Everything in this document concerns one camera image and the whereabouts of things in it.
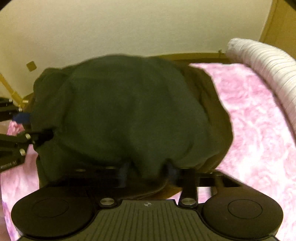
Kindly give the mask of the wooden bed frame edge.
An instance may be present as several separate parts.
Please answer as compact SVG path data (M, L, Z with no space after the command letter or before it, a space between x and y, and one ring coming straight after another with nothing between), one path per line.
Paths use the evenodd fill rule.
M169 61L177 61L184 63L223 63L230 64L231 61L221 50L214 53L178 53L156 55L156 57Z

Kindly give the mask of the pink floral bed blanket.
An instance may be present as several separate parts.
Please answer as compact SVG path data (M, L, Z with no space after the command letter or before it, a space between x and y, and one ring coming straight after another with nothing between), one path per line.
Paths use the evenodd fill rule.
M219 170L259 190L283 209L279 240L295 240L295 142L278 100L243 64L199 64L231 115L234 140Z

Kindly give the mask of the light striped rolled duvet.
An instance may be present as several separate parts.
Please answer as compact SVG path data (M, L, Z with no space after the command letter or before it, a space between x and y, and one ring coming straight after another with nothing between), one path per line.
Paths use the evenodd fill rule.
M277 47L241 38L228 42L226 56L249 66L266 81L295 133L295 59Z

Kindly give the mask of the black shirt garment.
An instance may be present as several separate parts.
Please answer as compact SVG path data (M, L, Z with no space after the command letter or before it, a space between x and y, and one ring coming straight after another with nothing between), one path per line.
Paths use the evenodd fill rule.
M233 132L212 78L202 69L156 57L109 55L48 68L34 83L34 132L40 186L76 169L127 163L128 199L177 192L168 167L215 169Z

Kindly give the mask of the wooden door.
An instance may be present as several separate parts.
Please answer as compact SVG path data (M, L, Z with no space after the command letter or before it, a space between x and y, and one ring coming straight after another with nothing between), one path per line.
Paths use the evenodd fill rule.
M280 48L295 58L295 18L295 1L273 1L259 41Z

